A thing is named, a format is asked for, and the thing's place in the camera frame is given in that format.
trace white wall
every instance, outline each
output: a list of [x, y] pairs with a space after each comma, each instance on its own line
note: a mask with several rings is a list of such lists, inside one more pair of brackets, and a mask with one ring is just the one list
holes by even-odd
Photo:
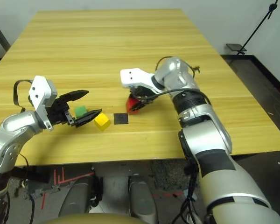
[[247, 48], [280, 81], [280, 0], [272, 17], [264, 22]]
[[[274, 0], [0, 0], [0, 29], [12, 44], [37, 11], [182, 8], [217, 51], [220, 54], [228, 54], [230, 52], [225, 44], [244, 43], [272, 2]], [[277, 14], [280, 14], [280, 7], [270, 23], [266, 21], [266, 27], [261, 29], [259, 35], [247, 46], [248, 53], [256, 54], [273, 74], [276, 69], [271, 64], [277, 67], [278, 63], [272, 63], [269, 56], [264, 58], [263, 54], [267, 52], [261, 49], [262, 45], [266, 45], [266, 41], [277, 39], [279, 36], [279, 29], [275, 29], [275, 36], [271, 34], [270, 38], [265, 32], [265, 29], [273, 26], [273, 19], [278, 21], [277, 16], [280, 15]], [[0, 46], [0, 56], [3, 55], [4, 50]], [[277, 71], [276, 76], [280, 80], [279, 73], [280, 71]]]

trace silver robot arm segment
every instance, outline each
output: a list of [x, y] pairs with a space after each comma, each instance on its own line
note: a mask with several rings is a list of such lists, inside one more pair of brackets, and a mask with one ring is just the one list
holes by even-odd
[[182, 127], [179, 139], [185, 157], [199, 167], [200, 187], [209, 214], [206, 222], [280, 224], [279, 215], [255, 181], [231, 158], [231, 138], [212, 106], [201, 94], [189, 91], [199, 87], [188, 65], [178, 57], [169, 58], [151, 79], [161, 91], [185, 89], [169, 94]]
[[57, 124], [80, 127], [93, 120], [102, 111], [93, 110], [76, 119], [69, 112], [68, 101], [80, 99], [88, 91], [77, 90], [57, 97], [57, 90], [50, 80], [36, 76], [29, 90], [29, 101], [34, 111], [21, 112], [6, 118], [0, 125], [0, 223], [6, 217], [4, 197], [8, 180], [16, 159], [27, 141], [43, 129], [54, 130]]

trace black cable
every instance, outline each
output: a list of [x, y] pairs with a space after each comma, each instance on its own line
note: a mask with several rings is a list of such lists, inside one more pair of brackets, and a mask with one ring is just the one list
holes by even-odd
[[191, 202], [192, 202], [192, 208], [193, 208], [195, 214], [198, 215], [198, 212], [197, 212], [197, 210], [196, 210], [196, 208], [195, 208], [194, 202], [193, 202], [193, 201], [191, 201]]
[[203, 96], [203, 97], [206, 99], [207, 103], [208, 103], [209, 105], [211, 105], [210, 99], [209, 99], [203, 92], [201, 92], [200, 90], [197, 90], [197, 89], [189, 89], [189, 88], [174, 89], [174, 90], [168, 90], [168, 91], [165, 91], [165, 92], [161, 92], [161, 93], [154, 94], [154, 95], [149, 96], [149, 97], [143, 97], [143, 98], [137, 97], [137, 96], [134, 94], [134, 92], [133, 92], [133, 91], [134, 91], [134, 88], [131, 88], [131, 90], [132, 90], [132, 95], [133, 95], [133, 97], [134, 97], [135, 99], [137, 99], [137, 100], [149, 100], [149, 99], [154, 99], [154, 98], [159, 97], [159, 96], [161, 96], [161, 95], [168, 94], [168, 93], [171, 93], [171, 92], [176, 92], [176, 91], [189, 91], [189, 92], [199, 93], [201, 96]]
[[[25, 179], [26, 179], [27, 178], [27, 173], [28, 173], [28, 168], [29, 168], [29, 163], [28, 163], [27, 158], [24, 155], [22, 155], [21, 153], [19, 153], [19, 154], [25, 159], [25, 162], [26, 162], [26, 166], [27, 166], [26, 167], [26, 174], [25, 174]], [[28, 194], [28, 197], [29, 197], [29, 199], [31, 201], [31, 206], [32, 206], [30, 222], [29, 222], [29, 224], [32, 224], [33, 223], [33, 218], [34, 218], [34, 211], [35, 211], [35, 201], [34, 201], [33, 197], [31, 196], [31, 194], [28, 193], [28, 191], [27, 191], [27, 194]]]
[[4, 224], [8, 221], [8, 216], [9, 216], [9, 210], [10, 210], [10, 196], [9, 196], [9, 192], [6, 192], [6, 196], [7, 196], [7, 210], [6, 210], [6, 215], [4, 217]]
[[31, 194], [28, 194], [28, 196], [29, 196], [29, 199], [30, 199], [31, 205], [32, 205], [29, 224], [32, 224], [33, 223], [33, 218], [34, 218], [35, 202], [34, 202], [33, 197], [31, 196]]
[[174, 224], [178, 220], [179, 217], [183, 220], [183, 222], [185, 224], [189, 224], [187, 222], [187, 220], [183, 217], [183, 213], [185, 212], [186, 208], [189, 209], [189, 214], [190, 214], [190, 217], [192, 219], [193, 224], [196, 224], [195, 217], [193, 216], [193, 212], [191, 210], [191, 203], [190, 202], [192, 200], [192, 196], [193, 196], [193, 193], [194, 193], [194, 190], [195, 190], [197, 175], [198, 175], [198, 167], [197, 167], [197, 165], [194, 165], [193, 168], [192, 168], [191, 176], [190, 176], [190, 181], [189, 181], [189, 186], [188, 186], [188, 195], [181, 205], [180, 212], [172, 220], [171, 224]]
[[159, 63], [160, 63], [163, 59], [165, 59], [165, 58], [170, 58], [170, 57], [173, 57], [173, 56], [165, 56], [165, 57], [162, 57], [162, 58], [158, 61], [157, 65], [155, 66], [155, 71], [158, 70]]

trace green cube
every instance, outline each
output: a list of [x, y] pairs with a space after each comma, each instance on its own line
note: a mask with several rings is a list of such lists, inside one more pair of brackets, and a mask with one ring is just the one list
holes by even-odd
[[75, 115], [76, 115], [76, 118], [80, 118], [82, 117], [84, 114], [87, 113], [87, 109], [85, 106], [77, 106], [75, 108]]

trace robotic arm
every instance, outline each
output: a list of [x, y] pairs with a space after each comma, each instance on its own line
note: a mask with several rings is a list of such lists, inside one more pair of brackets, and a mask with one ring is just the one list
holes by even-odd
[[182, 59], [171, 57], [155, 74], [122, 70], [121, 82], [131, 92], [128, 112], [136, 113], [159, 95], [170, 95], [182, 127], [178, 135], [184, 155], [199, 167], [207, 223], [280, 224], [255, 181], [231, 158], [231, 138], [188, 69]]
[[29, 90], [29, 101], [35, 108], [6, 118], [0, 125], [0, 223], [3, 222], [7, 203], [4, 197], [8, 190], [10, 172], [24, 144], [43, 129], [53, 131], [56, 124], [79, 127], [93, 120], [102, 111], [94, 110], [75, 119], [69, 112], [68, 101], [77, 100], [88, 91], [78, 90], [56, 99], [57, 90], [50, 80], [36, 76]]

